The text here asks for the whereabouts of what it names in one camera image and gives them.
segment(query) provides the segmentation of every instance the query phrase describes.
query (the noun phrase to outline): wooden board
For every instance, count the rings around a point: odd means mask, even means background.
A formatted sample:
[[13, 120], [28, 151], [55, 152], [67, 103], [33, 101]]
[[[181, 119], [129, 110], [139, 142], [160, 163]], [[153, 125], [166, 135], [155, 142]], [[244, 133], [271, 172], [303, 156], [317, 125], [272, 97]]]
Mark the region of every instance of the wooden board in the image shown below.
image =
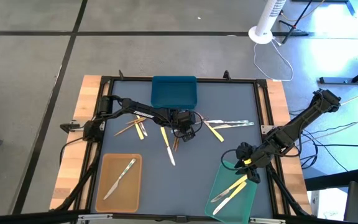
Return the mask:
[[[76, 109], [73, 119], [79, 121], [86, 121], [92, 119], [96, 98], [99, 91], [101, 76], [99, 75], [85, 75], [81, 86], [80, 95], [78, 97]], [[268, 95], [270, 105], [272, 107], [273, 120], [275, 125], [284, 125], [290, 120], [288, 112], [287, 101], [285, 99], [284, 89], [281, 82], [273, 82], [267, 80]], [[262, 113], [264, 121], [267, 119], [266, 106], [264, 105], [263, 93], [260, 88], [260, 97], [262, 102]], [[82, 132], [70, 133], [67, 141], [79, 138]], [[63, 155], [62, 165], [58, 173], [55, 190], [53, 191], [50, 208], [56, 208], [73, 190], [80, 178], [82, 161], [85, 156], [86, 143], [80, 141], [78, 143], [69, 145], [65, 149]], [[302, 206], [302, 208], [311, 213], [308, 197], [306, 194], [306, 185], [303, 179], [303, 173], [299, 158], [285, 157], [282, 158], [283, 173], [285, 176], [285, 183], [289, 191], [294, 196], [295, 200]], [[89, 185], [85, 185], [83, 195], [81, 198], [80, 208], [85, 207]], [[279, 213], [283, 213], [283, 206], [281, 203], [281, 195], [279, 189], [275, 188], [278, 202]]]

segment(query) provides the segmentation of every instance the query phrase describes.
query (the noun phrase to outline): white cable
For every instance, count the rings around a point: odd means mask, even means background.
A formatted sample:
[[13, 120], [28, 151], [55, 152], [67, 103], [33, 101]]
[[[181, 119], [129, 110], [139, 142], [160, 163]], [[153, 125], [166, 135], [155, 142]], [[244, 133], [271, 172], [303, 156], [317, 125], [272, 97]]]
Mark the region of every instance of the white cable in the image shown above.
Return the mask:
[[358, 122], [356, 122], [356, 123], [354, 123], [354, 124], [352, 124], [352, 125], [349, 125], [348, 127], [342, 128], [342, 129], [340, 129], [340, 130], [338, 130], [338, 131], [334, 131], [333, 133], [329, 133], [329, 134], [325, 134], [325, 135], [323, 135], [323, 136], [318, 136], [318, 137], [316, 137], [316, 138], [309, 139], [309, 140], [307, 140], [307, 141], [302, 142], [302, 144], [304, 144], [304, 143], [306, 143], [306, 142], [309, 142], [309, 141], [312, 141], [312, 140], [315, 140], [315, 139], [319, 139], [319, 138], [322, 138], [322, 137], [330, 136], [330, 135], [332, 135], [332, 134], [336, 134], [336, 133], [338, 133], [338, 132], [341, 132], [341, 131], [343, 131], [343, 130], [345, 130], [345, 129], [348, 129], [348, 128], [350, 128], [351, 126], [357, 125], [357, 124], [358, 124]]
[[[255, 46], [254, 46], [254, 65], [255, 65], [255, 66], [259, 69], [259, 71], [262, 72], [262, 74], [264, 74], [267, 78], [269, 78], [269, 79], [271, 79], [271, 80], [277, 80], [277, 79], [275, 79], [275, 78], [272, 78], [272, 77], [266, 75], [266, 73], [265, 73], [264, 71], [262, 71], [262, 69], [256, 64], [256, 51], [255, 51], [256, 45], [257, 45], [257, 44], [255, 44]], [[292, 68], [290, 62], [289, 62], [287, 59], [285, 59], [285, 58], [280, 54], [280, 52], [278, 51], [278, 49], [277, 49], [276, 46], [274, 45], [273, 41], [272, 41], [272, 45], [273, 45], [274, 49], [276, 49], [276, 51], [277, 51], [278, 55], [281, 57], [281, 59], [283, 59], [283, 61], [286, 62], [286, 64], [287, 64], [287, 65], [290, 67], [290, 69], [291, 69], [291, 78], [290, 78], [289, 80], [280, 80], [280, 81], [288, 81], [288, 82], [289, 82], [289, 81], [292, 81], [292, 79], [293, 79], [293, 68]]]
[[355, 96], [355, 97], [351, 98], [350, 100], [347, 100], [347, 101], [341, 103], [341, 105], [345, 105], [346, 103], [348, 103], [348, 102], [350, 102], [350, 101], [352, 101], [352, 100], [355, 100], [355, 99], [357, 99], [357, 98], [358, 98], [358, 96]]

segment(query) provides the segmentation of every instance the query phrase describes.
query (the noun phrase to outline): translucent green tray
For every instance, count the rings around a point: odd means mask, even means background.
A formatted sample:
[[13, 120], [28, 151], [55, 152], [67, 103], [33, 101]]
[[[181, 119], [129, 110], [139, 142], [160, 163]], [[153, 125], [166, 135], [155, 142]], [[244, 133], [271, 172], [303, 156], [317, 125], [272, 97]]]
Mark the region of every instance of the translucent green tray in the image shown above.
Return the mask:
[[[224, 161], [224, 164], [230, 168], [234, 167], [234, 164], [231, 164], [227, 161]], [[232, 189], [227, 195], [225, 195], [217, 202], [211, 203], [213, 198], [229, 188], [241, 177], [241, 175], [236, 175], [235, 171], [224, 168], [222, 164], [219, 166], [214, 185], [205, 206], [205, 214], [207, 216], [227, 224], [248, 223], [252, 209], [252, 203], [254, 202], [254, 197], [258, 186], [255, 182], [246, 180], [247, 185], [215, 215], [213, 215], [215, 208], [226, 197], [230, 196], [230, 194], [233, 193], [236, 188]]]

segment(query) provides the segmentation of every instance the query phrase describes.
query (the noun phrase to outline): gray floor tile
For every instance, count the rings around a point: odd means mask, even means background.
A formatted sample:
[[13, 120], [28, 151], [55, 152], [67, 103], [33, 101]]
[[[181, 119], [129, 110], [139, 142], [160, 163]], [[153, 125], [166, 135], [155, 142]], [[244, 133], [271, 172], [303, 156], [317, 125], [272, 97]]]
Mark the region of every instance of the gray floor tile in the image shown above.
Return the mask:
[[0, 30], [72, 30], [81, 0], [0, 0]]
[[[48, 209], [58, 172], [58, 155], [66, 134], [58, 127], [71, 120], [83, 75], [117, 75], [121, 69], [127, 76], [195, 75], [221, 77], [229, 70], [233, 78], [264, 78], [254, 67], [254, 44], [247, 37], [79, 37], [58, 97], [48, 129], [39, 166], [37, 167], [25, 212]], [[358, 86], [319, 86], [319, 76], [346, 76], [358, 73], [358, 40], [292, 38], [280, 47], [283, 56], [291, 61], [295, 77], [286, 82], [285, 91], [290, 109], [302, 109], [309, 103], [312, 92], [329, 88], [344, 100], [358, 94]], [[275, 78], [288, 78], [290, 70], [274, 53], [271, 45], [257, 46], [257, 63]], [[310, 131], [350, 123], [358, 119], [358, 101], [327, 114], [309, 127]], [[358, 143], [349, 135], [322, 139], [324, 143]], [[358, 168], [358, 150], [332, 149], [338, 160], [349, 169]], [[304, 154], [313, 152], [307, 144]], [[340, 172], [340, 167], [320, 149], [317, 172]]]
[[8, 212], [67, 37], [0, 37], [0, 215]]
[[[264, 6], [265, 1], [257, 0], [96, 0], [88, 3], [80, 30], [248, 31], [257, 25]], [[285, 14], [295, 18], [305, 6], [305, 2], [287, 1]], [[309, 32], [358, 36], [358, 24], [343, 3], [323, 4], [298, 27]], [[272, 30], [288, 28], [277, 21]]]

